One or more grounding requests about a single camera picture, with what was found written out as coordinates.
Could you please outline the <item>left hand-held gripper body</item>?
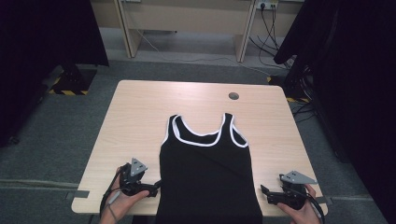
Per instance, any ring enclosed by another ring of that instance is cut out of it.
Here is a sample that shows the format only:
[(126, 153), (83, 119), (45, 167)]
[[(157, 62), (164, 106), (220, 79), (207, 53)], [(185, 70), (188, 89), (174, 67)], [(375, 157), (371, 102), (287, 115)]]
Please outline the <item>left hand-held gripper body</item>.
[(148, 196), (153, 196), (153, 186), (143, 184), (141, 179), (148, 167), (136, 158), (127, 162), (120, 168), (120, 189), (127, 196), (134, 196), (141, 191), (148, 191)]

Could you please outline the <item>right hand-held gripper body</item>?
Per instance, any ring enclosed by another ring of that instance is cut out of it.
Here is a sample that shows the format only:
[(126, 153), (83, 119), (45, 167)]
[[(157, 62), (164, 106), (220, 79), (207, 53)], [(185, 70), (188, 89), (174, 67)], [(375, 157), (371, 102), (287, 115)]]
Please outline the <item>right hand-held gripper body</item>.
[(307, 198), (307, 191), (304, 185), (318, 183), (316, 179), (297, 171), (290, 171), (285, 175), (280, 174), (279, 179), (283, 189), (281, 202), (295, 210), (300, 210)]

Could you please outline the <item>black tank top white trim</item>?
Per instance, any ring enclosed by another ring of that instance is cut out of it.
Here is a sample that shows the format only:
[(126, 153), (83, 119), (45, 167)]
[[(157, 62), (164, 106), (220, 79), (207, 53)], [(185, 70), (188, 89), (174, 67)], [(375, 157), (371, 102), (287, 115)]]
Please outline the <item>black tank top white trim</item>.
[(233, 121), (226, 113), (217, 131), (200, 134), (169, 118), (156, 224), (262, 224), (248, 142)]

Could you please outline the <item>person's right hand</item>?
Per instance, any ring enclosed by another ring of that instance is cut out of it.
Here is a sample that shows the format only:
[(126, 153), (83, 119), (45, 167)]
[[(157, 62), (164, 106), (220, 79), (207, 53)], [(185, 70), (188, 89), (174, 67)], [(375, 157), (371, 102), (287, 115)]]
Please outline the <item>person's right hand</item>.
[(276, 206), (290, 216), (290, 224), (323, 224), (322, 218), (318, 216), (318, 210), (313, 204), (316, 199), (316, 191), (309, 184), (305, 184), (304, 187), (309, 196), (301, 209), (295, 210), (283, 203), (278, 203)]

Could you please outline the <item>person's left hand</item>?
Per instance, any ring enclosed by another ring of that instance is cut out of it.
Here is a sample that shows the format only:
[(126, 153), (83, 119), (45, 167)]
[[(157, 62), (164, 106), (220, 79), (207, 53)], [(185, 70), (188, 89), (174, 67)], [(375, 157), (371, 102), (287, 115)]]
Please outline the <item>person's left hand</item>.
[(147, 190), (141, 191), (134, 196), (127, 196), (120, 187), (120, 170), (117, 169), (115, 178), (111, 181), (109, 190), (106, 191), (106, 200), (101, 217), (114, 217), (122, 220), (129, 210), (140, 200), (149, 195)]

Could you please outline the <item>black stand base hazard tape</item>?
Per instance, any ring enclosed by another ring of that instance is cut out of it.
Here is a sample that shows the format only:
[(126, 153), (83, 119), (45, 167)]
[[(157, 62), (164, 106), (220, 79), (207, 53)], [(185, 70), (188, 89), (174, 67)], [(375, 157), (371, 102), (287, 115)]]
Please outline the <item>black stand base hazard tape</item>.
[(300, 86), (290, 86), (286, 83), (286, 78), (283, 76), (269, 76), (267, 78), (267, 82), (269, 85), (280, 87), (289, 102), (310, 102), (310, 98), (305, 94), (304, 90)]
[(49, 88), (50, 94), (86, 95), (97, 73), (95, 66), (78, 66), (63, 70)]

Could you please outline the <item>black curtain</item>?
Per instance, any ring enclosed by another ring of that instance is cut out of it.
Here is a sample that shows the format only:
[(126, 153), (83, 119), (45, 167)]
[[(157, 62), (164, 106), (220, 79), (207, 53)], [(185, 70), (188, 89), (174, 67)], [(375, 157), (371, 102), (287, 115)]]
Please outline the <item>black curtain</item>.
[(0, 147), (55, 67), (108, 65), (90, 0), (0, 0)]
[(276, 63), (313, 99), (388, 224), (396, 224), (396, 0), (304, 0)]

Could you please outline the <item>beige wooden desk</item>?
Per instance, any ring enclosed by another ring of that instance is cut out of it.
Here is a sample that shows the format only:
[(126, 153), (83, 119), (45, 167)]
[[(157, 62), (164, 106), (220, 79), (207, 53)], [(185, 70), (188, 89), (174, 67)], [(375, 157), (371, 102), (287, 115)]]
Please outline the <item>beige wooden desk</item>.
[(114, 0), (127, 56), (138, 52), (143, 33), (177, 31), (232, 35), (235, 59), (244, 61), (257, 0)]

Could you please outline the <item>white wall power outlet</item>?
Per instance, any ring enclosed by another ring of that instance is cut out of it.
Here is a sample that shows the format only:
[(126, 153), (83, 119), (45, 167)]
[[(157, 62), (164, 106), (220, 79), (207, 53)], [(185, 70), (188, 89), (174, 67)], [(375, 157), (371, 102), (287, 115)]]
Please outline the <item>white wall power outlet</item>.
[(262, 10), (277, 9), (278, 0), (257, 0), (256, 8)]

